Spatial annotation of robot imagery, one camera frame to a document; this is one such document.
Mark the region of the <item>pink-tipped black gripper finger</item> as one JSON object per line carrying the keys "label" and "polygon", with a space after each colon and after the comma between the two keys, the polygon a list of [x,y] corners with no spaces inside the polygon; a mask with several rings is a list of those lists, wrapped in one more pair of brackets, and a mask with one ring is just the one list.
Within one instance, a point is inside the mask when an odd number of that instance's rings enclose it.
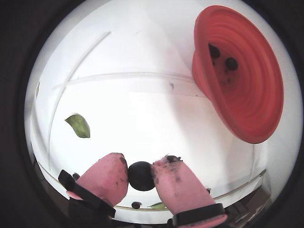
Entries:
{"label": "pink-tipped black gripper finger", "polygon": [[158,195],[173,214],[170,228],[213,228],[228,218],[180,157],[167,155],[151,165]]}
{"label": "pink-tipped black gripper finger", "polygon": [[77,228],[111,228],[115,206],[128,190],[127,162],[121,153],[99,159],[74,180],[62,170],[58,181],[69,196],[68,215]]}

